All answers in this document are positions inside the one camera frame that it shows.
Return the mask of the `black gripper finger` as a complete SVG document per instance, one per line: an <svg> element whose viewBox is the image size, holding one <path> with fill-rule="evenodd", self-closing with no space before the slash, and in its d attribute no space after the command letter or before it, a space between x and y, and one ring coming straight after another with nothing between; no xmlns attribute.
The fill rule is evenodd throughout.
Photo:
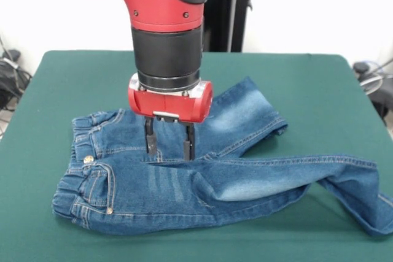
<svg viewBox="0 0 393 262"><path fill-rule="evenodd" d="M144 123L146 150L149 155L156 154L156 135L154 133L154 119L145 117Z"/></svg>
<svg viewBox="0 0 393 262"><path fill-rule="evenodd" d="M185 126L186 139L184 141L184 159L192 161L195 159L195 127L193 123L183 123Z"/></svg>

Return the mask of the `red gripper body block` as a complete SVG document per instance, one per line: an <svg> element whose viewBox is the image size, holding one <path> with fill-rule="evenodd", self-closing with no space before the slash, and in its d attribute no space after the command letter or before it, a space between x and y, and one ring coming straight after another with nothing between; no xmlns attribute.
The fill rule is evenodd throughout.
<svg viewBox="0 0 393 262"><path fill-rule="evenodd" d="M169 117L181 122L201 123L212 104L212 83L199 81L193 88L176 92L157 92L141 89L138 75L131 76L128 102L131 110L147 117Z"/></svg>

